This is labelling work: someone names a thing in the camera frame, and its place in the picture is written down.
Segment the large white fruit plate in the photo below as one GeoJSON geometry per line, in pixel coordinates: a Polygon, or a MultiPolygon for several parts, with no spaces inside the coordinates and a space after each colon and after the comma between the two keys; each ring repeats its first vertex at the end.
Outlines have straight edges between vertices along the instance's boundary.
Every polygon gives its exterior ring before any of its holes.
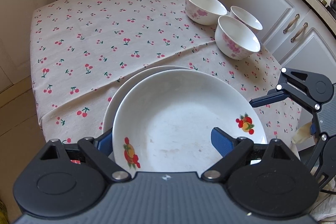
{"type": "Polygon", "coordinates": [[[101,132],[105,133],[109,130],[111,130],[114,118],[116,116],[116,112],[125,98],[125,96],[128,94],[128,92],[135,87],[139,82],[146,79],[147,77],[154,75],[159,72],[163,71],[169,71],[169,70],[177,70],[177,69],[187,69],[186,67],[180,67],[176,65],[164,65],[159,67],[153,67],[149,69],[145,69],[144,71],[141,71],[137,73],[136,75],[132,76],[130,79],[128,79],[126,82],[124,82],[121,87],[115,92],[111,100],[109,101],[108,107],[106,108],[104,119],[101,124],[101,132]]]}

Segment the white pink floral bowl front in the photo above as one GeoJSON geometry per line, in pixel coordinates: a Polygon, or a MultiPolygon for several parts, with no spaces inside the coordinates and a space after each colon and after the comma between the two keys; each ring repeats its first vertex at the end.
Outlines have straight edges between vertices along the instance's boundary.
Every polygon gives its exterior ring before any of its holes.
{"type": "Polygon", "coordinates": [[[234,60],[242,60],[261,50],[256,35],[242,22],[222,15],[218,18],[215,43],[220,51],[234,60]]]}

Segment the white pink floral bowl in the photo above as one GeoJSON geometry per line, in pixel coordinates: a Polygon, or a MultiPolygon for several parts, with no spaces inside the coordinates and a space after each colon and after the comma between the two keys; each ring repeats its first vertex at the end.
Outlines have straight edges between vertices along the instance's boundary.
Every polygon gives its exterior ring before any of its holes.
{"type": "Polygon", "coordinates": [[[227,15],[227,9],[218,0],[185,0],[186,15],[195,23],[211,26],[227,15]]]}
{"type": "Polygon", "coordinates": [[[254,34],[263,30],[263,25],[251,13],[238,6],[231,6],[230,17],[245,24],[254,34]]]}
{"type": "Polygon", "coordinates": [[[234,60],[242,60],[261,50],[256,35],[242,22],[222,15],[218,18],[215,43],[220,51],[234,60]]]}

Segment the white pink floral bowl right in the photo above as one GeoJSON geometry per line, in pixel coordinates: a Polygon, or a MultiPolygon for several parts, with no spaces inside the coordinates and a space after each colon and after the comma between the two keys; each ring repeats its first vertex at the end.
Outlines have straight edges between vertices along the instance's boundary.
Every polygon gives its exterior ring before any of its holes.
{"type": "Polygon", "coordinates": [[[231,6],[230,17],[245,24],[254,34],[263,30],[263,25],[251,13],[238,6],[231,6]]]}

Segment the cherry print tablecloth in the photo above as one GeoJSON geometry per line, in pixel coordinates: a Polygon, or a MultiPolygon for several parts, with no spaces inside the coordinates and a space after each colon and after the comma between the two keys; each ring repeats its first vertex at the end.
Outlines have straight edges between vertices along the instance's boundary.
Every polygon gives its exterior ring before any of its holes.
{"type": "Polygon", "coordinates": [[[281,67],[268,50],[232,60],[214,33],[189,19],[185,0],[59,0],[35,10],[31,78],[45,139],[101,135],[115,92],[151,67],[208,73],[248,100],[276,86],[281,67]]]}

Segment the white pink floral bowl left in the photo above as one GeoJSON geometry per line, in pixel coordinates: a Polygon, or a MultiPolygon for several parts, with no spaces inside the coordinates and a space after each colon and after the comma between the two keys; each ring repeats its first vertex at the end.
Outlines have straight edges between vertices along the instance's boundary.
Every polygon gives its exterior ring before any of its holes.
{"type": "Polygon", "coordinates": [[[185,0],[186,15],[195,23],[211,26],[227,15],[227,9],[218,0],[185,0]]]}

